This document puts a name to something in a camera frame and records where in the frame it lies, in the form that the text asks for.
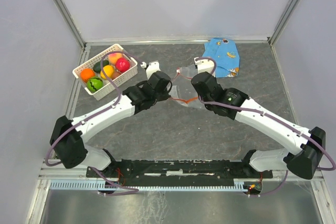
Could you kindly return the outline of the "yellow lemon toy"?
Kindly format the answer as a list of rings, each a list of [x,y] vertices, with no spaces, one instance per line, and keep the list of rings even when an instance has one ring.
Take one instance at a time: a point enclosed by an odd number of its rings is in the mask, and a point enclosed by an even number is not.
[[[104,66],[103,69],[100,71],[100,76],[104,80],[106,80],[107,77],[112,78],[113,74],[114,74],[114,67],[111,65]]]

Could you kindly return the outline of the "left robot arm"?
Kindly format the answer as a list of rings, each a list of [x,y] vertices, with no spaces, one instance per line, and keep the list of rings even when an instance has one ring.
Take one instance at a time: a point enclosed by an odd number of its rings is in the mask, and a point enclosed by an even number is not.
[[[65,115],[59,117],[50,139],[59,164],[66,169],[85,165],[97,169],[105,177],[112,176],[116,171],[112,155],[105,149],[87,145],[87,142],[112,124],[167,100],[171,87],[170,77],[156,71],[147,80],[128,87],[119,97],[98,109],[73,119]]]

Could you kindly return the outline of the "red apple toy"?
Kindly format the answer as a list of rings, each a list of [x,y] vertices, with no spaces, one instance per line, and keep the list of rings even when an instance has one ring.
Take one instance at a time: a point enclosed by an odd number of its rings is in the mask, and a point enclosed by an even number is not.
[[[115,67],[120,73],[124,73],[130,69],[131,64],[129,60],[122,57],[116,61]]]

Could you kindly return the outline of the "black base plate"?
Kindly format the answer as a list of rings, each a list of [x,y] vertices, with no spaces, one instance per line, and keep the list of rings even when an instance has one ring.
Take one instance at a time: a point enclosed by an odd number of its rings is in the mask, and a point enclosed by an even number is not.
[[[247,162],[227,159],[211,161],[149,161],[113,162],[101,172],[106,178],[120,178],[125,186],[196,187],[233,186],[234,179],[271,179],[271,171],[258,172]]]

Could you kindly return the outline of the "white plastic basket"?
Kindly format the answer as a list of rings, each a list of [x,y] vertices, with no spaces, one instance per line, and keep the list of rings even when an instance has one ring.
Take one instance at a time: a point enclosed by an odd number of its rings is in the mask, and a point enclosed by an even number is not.
[[[106,50],[100,52],[99,54],[95,55],[91,59],[85,61],[83,64],[79,65],[78,67],[74,68],[72,71],[72,74],[75,76],[75,78],[79,81],[79,83],[82,85],[82,87],[85,89],[85,91],[90,95],[93,96],[96,100],[101,100],[103,97],[105,97],[107,94],[111,93],[115,88],[112,86],[112,84],[108,80],[103,80],[103,87],[98,90],[95,93],[91,93],[88,88],[87,84],[84,83],[81,78],[80,78],[80,73],[83,69],[85,68],[91,68],[93,69],[93,66],[95,63],[101,61],[101,58],[104,55],[108,55],[110,53],[113,53],[115,51],[123,51],[126,52],[125,49],[119,45],[119,44],[114,44],[107,48]],[[130,58],[129,56],[126,56],[125,54],[123,55],[125,59],[130,61],[131,67],[128,71],[122,73],[119,77],[113,80],[113,82],[119,87],[131,78],[133,78],[137,73],[138,73],[138,68],[137,68],[137,61],[135,59]]]

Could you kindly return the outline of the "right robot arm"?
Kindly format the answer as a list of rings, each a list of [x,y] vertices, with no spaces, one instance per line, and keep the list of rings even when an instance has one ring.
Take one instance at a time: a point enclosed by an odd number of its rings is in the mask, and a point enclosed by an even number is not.
[[[194,76],[191,84],[207,110],[249,125],[282,146],[272,151],[249,151],[241,164],[243,175],[254,177],[267,170],[288,170],[303,179],[313,178],[325,150],[323,129],[291,123],[238,89],[222,88],[208,72]]]

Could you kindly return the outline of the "aluminium frame rail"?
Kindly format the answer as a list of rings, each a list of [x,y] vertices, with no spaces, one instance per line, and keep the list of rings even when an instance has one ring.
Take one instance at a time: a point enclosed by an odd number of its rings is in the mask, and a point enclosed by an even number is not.
[[[270,168],[268,166],[256,169],[250,164],[250,159],[241,161],[230,161],[227,159],[210,161],[149,161],[149,160],[129,160],[113,161],[108,167],[100,173],[105,177],[117,177],[120,173],[126,180],[136,179],[138,177],[175,177],[175,176],[205,176],[219,177],[220,179],[257,179],[273,178],[274,171],[288,170],[292,174],[310,180],[314,177],[317,168],[314,163],[304,159],[293,158],[284,166]]]

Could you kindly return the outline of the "orange toy fruit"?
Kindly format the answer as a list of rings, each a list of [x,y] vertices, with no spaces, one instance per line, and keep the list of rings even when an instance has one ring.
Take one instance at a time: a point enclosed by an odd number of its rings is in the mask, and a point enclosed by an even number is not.
[[[85,68],[80,73],[80,78],[84,83],[87,83],[89,79],[95,76],[96,76],[96,73],[90,68]]]

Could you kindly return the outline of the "brown egg toy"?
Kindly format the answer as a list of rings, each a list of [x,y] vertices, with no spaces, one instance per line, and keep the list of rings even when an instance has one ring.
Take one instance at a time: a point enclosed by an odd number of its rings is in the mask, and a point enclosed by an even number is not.
[[[114,79],[116,79],[117,77],[119,77],[120,75],[121,75],[121,73],[116,71],[116,72],[114,72],[114,73],[112,74],[111,79],[114,80]]]

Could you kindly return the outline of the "dark green avocado toy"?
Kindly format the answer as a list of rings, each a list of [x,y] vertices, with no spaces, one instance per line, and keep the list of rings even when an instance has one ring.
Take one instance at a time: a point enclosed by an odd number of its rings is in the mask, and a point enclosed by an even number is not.
[[[95,73],[100,73],[101,72],[101,65],[103,67],[105,67],[105,66],[109,65],[109,61],[104,60],[103,62],[99,61],[99,62],[95,63],[94,66],[93,66],[93,71]]]

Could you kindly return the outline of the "green watermelon toy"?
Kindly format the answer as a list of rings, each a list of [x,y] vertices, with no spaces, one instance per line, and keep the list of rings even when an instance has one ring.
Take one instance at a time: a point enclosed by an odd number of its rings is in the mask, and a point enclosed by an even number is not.
[[[98,77],[92,77],[87,81],[87,88],[91,93],[95,93],[103,87],[103,81]]]

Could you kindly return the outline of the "clear zip top bag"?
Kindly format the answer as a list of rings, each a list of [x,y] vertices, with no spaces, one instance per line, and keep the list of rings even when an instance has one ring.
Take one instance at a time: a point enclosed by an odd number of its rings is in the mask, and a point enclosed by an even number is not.
[[[176,76],[172,80],[172,88],[169,92],[171,99],[179,105],[187,108],[206,110],[205,105],[198,99],[198,94],[191,84],[191,79],[197,74],[194,65],[179,67]]]

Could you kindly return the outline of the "blue patterned cloth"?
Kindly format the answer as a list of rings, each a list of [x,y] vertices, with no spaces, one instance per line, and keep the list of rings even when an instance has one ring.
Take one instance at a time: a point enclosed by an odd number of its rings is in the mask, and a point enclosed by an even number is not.
[[[217,78],[235,77],[239,73],[240,57],[233,40],[213,38],[204,44],[203,57],[216,61],[215,76]]]

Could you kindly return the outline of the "peach toy fruit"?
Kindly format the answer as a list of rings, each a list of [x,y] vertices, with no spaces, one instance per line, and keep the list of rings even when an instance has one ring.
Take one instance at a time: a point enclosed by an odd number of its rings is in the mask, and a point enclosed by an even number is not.
[[[122,53],[111,53],[108,54],[108,61],[111,65],[115,65],[117,61],[123,57]]]

